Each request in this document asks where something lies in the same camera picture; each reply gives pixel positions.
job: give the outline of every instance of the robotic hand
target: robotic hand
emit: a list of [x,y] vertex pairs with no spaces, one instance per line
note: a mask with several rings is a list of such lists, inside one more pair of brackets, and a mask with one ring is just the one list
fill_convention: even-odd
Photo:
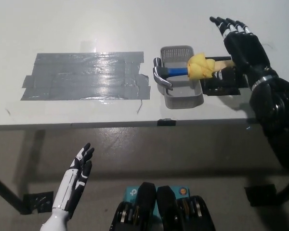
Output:
[[[252,90],[250,105],[281,165],[289,170],[289,82],[279,78],[250,29],[240,21],[210,17],[223,36],[236,68]],[[252,205],[278,205],[289,199],[289,185],[280,193],[272,185],[249,192]]]
[[66,231],[67,222],[72,218],[81,198],[90,174],[90,161],[94,148],[87,143],[76,155],[71,166],[65,172],[59,190],[54,199],[51,217],[40,231]]

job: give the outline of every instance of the gray floor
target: gray floor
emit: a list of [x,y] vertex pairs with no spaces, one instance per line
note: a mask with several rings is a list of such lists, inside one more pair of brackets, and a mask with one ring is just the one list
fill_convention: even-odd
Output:
[[[218,231],[289,231],[289,203],[252,208],[245,196],[246,186],[289,180],[257,125],[0,131],[0,179],[18,195],[56,191],[86,142],[93,168],[71,231],[108,230],[125,187],[143,181],[188,185]],[[0,231],[38,231],[49,215],[21,216],[0,198]]]

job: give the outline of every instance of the sticker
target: sticker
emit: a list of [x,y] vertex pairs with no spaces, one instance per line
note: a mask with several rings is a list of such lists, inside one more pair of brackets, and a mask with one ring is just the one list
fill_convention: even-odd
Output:
[[135,194],[137,194],[137,190],[136,190],[136,189],[133,189],[133,190],[130,192],[130,195],[134,196]]
[[181,187],[179,189],[179,194],[181,194],[182,196],[185,196],[187,194],[187,189],[185,187]]

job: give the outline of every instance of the yellow sponge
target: yellow sponge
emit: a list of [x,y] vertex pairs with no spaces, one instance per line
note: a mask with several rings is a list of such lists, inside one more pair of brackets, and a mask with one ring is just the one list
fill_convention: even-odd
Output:
[[227,66],[234,66],[230,61],[215,61],[206,59],[204,53],[196,54],[187,62],[188,78],[190,80],[212,78],[212,73],[219,71]]

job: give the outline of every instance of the tape strip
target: tape strip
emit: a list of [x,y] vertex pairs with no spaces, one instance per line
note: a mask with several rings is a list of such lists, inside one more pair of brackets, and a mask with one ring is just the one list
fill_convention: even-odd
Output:
[[27,88],[21,100],[142,100],[150,87]]
[[150,99],[143,52],[38,54],[21,100]]

